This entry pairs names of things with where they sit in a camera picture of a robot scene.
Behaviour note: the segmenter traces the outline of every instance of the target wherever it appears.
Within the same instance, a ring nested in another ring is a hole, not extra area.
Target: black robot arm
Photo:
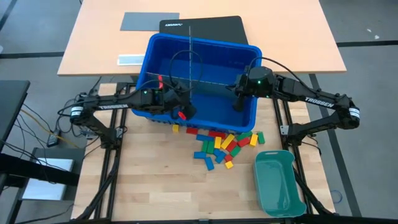
[[[266,67],[254,67],[249,72],[239,75],[234,85],[227,86],[238,96],[233,105],[237,111],[243,110],[246,96],[276,98],[289,102],[305,101],[318,106],[333,109],[335,112],[326,117],[307,124],[292,124],[281,126],[280,132],[288,143],[301,145],[302,139],[308,134],[314,134],[327,129],[354,129],[359,126],[359,108],[345,94],[331,94],[314,90],[300,80],[274,75]]]
[[[196,113],[190,102],[190,90],[178,83],[173,87],[144,88],[132,93],[111,96],[88,96],[80,94],[71,109],[70,122],[76,126],[86,126],[101,139],[102,148],[116,148],[120,145],[122,133],[106,127],[95,116],[95,111],[131,108],[155,114],[164,114],[179,109],[182,119],[191,119]]]

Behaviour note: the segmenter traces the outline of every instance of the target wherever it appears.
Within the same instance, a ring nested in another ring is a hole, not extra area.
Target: gray paper
[[[159,22],[179,19],[177,12],[125,12],[120,30],[159,31]]]

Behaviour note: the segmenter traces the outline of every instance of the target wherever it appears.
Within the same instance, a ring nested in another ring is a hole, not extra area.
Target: teal bin
[[[254,161],[257,200],[272,217],[297,217],[307,209],[297,191],[293,161],[293,154],[284,150],[260,152]]]

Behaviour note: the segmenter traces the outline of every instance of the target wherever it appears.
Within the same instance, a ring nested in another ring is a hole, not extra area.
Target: wooden table
[[[116,84],[102,84],[99,94],[112,95],[115,88]],[[310,121],[305,103],[289,106],[293,122]],[[111,111],[99,111],[95,116],[109,124]],[[261,98],[257,105],[254,131],[263,131],[266,143],[255,148],[245,146],[230,170],[224,164],[215,164],[209,172],[203,160],[193,159],[201,142],[185,134],[185,128],[173,134],[171,125],[153,123],[132,112],[127,113],[126,126],[112,220],[267,218],[257,205],[252,166],[258,152],[282,148],[272,100]],[[303,141],[315,144],[311,139]],[[318,150],[308,145],[299,150],[308,186],[327,209],[334,211]],[[103,159],[104,150],[97,149],[84,160],[72,218],[79,216],[94,197]]]
[[[157,32],[120,31],[125,12],[179,12],[181,19],[238,15],[263,56],[297,73],[346,71],[318,0],[84,0],[58,75],[138,74],[141,66],[118,66],[118,55],[144,54]]]

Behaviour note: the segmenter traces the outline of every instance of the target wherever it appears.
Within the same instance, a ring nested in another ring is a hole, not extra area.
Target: colorful toy block
[[[235,157],[236,155],[238,155],[238,153],[241,151],[241,148],[239,147],[239,146],[236,146],[233,150],[232,150],[232,152],[231,152],[231,156],[232,157]]]
[[[226,137],[225,133],[219,133],[217,131],[209,131],[209,136],[211,137],[220,137],[222,139],[224,139]]]
[[[231,141],[231,143],[228,145],[228,147],[226,148],[226,150],[227,150],[228,152],[231,152],[231,151],[235,148],[236,145],[237,145],[237,142],[236,142],[236,141]]]
[[[198,134],[197,128],[187,128],[187,134]]]
[[[250,145],[251,146],[256,146],[258,137],[259,136],[257,134],[253,134],[251,136],[251,139],[250,139]]]
[[[247,145],[249,143],[250,143],[250,138],[244,138],[244,139],[238,141],[238,145],[240,147],[243,147],[243,146],[245,146],[245,145]]]
[[[214,149],[213,154],[217,157],[221,153],[221,150]]]
[[[201,151],[202,152],[207,152],[207,145],[209,145],[208,141],[204,141],[203,145],[201,146]]]
[[[221,148],[221,137],[215,137],[214,148],[216,148],[216,149]]]
[[[193,158],[194,159],[204,159],[204,158],[206,158],[206,153],[205,152],[194,152]]]
[[[224,159],[225,159],[225,162],[228,162],[228,161],[232,161],[233,157],[230,154],[228,154],[224,157]]]
[[[234,166],[234,164],[232,163],[232,161],[228,161],[228,162],[225,163],[225,166],[226,166],[227,169],[230,169],[230,168],[232,168]]]
[[[266,139],[264,139],[264,134],[262,133],[262,131],[259,131],[257,135],[259,136],[259,144],[265,144]]]
[[[197,140],[198,141],[214,141],[214,137],[198,134],[197,135]]]
[[[173,133],[178,133],[179,127],[180,126],[178,124],[173,124]]]
[[[207,153],[209,154],[214,153],[214,141],[209,141],[207,145]]]
[[[226,149],[228,147],[228,145],[231,143],[231,141],[233,141],[234,138],[235,138],[235,136],[233,134],[229,134],[228,137],[221,144],[221,147],[223,149]]]
[[[247,138],[249,136],[251,136],[253,133],[251,131],[249,131],[248,133],[242,133],[240,134],[238,137],[236,137],[236,140],[241,141],[244,138]]]
[[[224,157],[226,156],[226,153],[223,151],[220,151],[220,153],[218,154],[217,158],[215,159],[215,161],[217,163],[221,163],[224,159]]]
[[[208,171],[211,171],[211,170],[214,169],[214,164],[213,164],[213,161],[211,160],[210,157],[206,157],[206,158],[205,158],[205,163],[206,163],[206,166],[207,166],[207,170],[208,170]]]

